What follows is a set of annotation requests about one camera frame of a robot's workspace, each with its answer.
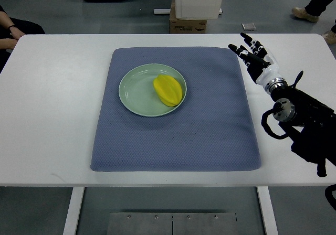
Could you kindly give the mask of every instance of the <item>table leg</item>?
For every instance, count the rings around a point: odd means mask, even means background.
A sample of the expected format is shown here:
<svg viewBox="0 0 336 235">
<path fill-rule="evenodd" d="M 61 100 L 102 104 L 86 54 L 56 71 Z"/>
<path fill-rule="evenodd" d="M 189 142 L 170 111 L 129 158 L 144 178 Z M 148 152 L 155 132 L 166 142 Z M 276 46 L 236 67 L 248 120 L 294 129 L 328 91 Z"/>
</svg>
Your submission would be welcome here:
<svg viewBox="0 0 336 235">
<path fill-rule="evenodd" d="M 258 197 L 266 235 L 278 235 L 271 197 L 267 186 L 258 186 Z"/>
<path fill-rule="evenodd" d="M 77 224 L 82 205 L 85 187 L 74 187 L 72 189 L 67 220 L 65 221 L 63 235 L 76 235 Z"/>
</svg>

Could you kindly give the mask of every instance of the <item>gray floor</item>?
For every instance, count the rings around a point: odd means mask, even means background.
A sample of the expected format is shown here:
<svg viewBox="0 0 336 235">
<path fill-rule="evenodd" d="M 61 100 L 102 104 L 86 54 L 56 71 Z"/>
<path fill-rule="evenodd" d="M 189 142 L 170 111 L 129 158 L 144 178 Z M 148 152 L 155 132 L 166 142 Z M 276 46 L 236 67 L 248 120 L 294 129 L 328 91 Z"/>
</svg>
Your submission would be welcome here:
<svg viewBox="0 0 336 235">
<path fill-rule="evenodd" d="M 254 33 L 321 34 L 329 30 L 336 18 L 336 2 L 328 6 L 317 24 L 293 18 L 292 7 L 303 7 L 309 1 L 223 0 L 223 14 L 208 21 L 207 33 L 240 33 L 241 23 L 251 22 L 257 27 Z M 10 16 L 36 22 L 48 34 L 166 34 L 169 17 L 155 16 L 153 11 L 170 8 L 170 3 L 171 0 L 0 0 Z M 330 50 L 336 56 L 336 45 Z M 70 192 L 68 188 L 0 188 L 0 234 L 61 234 Z M 177 192 L 187 193 L 188 189 L 176 189 Z M 270 195 L 280 235 L 336 233 L 336 212 L 324 198 L 324 187 L 271 187 Z"/>
<path fill-rule="evenodd" d="M 255 187 L 86 188 L 77 235 L 106 234 L 110 212 L 235 213 L 240 235 L 264 234 Z"/>
</svg>

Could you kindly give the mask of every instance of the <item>robotic arm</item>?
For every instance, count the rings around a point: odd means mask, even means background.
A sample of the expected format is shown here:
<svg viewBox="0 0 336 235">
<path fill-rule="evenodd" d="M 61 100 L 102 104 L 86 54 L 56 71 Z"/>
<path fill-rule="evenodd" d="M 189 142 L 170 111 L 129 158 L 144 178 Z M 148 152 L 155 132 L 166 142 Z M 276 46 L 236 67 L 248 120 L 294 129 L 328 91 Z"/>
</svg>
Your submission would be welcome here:
<svg viewBox="0 0 336 235">
<path fill-rule="evenodd" d="M 262 116 L 264 130 L 279 140 L 290 137 L 293 141 L 291 150 L 306 161 L 316 163 L 318 176 L 325 177 L 326 159 L 336 166 L 336 114 L 328 106 L 296 88 L 303 71 L 298 74 L 294 84 L 289 86 L 279 74 L 274 56 L 259 41 L 244 33 L 240 35 L 252 53 L 244 46 L 230 44 L 228 47 L 243 60 L 252 80 L 261 85 L 275 102 L 273 108 Z M 267 124 L 271 114 L 279 121 L 278 125 L 284 130 L 284 135 L 275 134 Z M 299 132 L 294 126 L 303 129 Z M 336 210 L 336 200 L 332 197 L 335 187 L 336 185 L 329 186 L 325 193 L 327 196 L 328 192 L 327 199 Z"/>
</svg>

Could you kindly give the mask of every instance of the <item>cardboard box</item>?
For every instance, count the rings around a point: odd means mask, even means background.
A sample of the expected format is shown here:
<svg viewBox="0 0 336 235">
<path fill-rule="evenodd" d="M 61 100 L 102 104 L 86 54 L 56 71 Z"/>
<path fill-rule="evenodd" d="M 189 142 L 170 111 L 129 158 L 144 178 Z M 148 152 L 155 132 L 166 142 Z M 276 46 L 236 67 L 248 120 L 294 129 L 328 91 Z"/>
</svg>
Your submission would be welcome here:
<svg viewBox="0 0 336 235">
<path fill-rule="evenodd" d="M 172 1 L 169 16 L 170 34 L 200 34 L 205 33 L 206 20 L 181 20 L 176 18 L 175 1 Z"/>
</svg>

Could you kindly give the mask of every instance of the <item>person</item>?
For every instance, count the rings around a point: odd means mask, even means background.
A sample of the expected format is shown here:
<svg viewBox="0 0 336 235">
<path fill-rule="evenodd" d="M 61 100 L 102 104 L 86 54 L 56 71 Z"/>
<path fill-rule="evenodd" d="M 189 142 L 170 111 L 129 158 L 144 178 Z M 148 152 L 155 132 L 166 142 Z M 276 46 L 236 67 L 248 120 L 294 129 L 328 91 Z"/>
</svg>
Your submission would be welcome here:
<svg viewBox="0 0 336 235">
<path fill-rule="evenodd" d="M 305 8 L 294 7 L 292 13 L 298 18 L 317 23 L 319 16 L 327 9 L 327 6 L 332 1 L 333 0 L 311 0 Z M 329 31 L 322 34 L 322 37 L 330 45 L 336 43 L 336 20 L 335 25 Z"/>
<path fill-rule="evenodd" d="M 20 39 L 25 34 L 45 34 L 42 27 L 38 24 L 11 18 L 0 5 L 0 73 L 11 53 Z"/>
</svg>

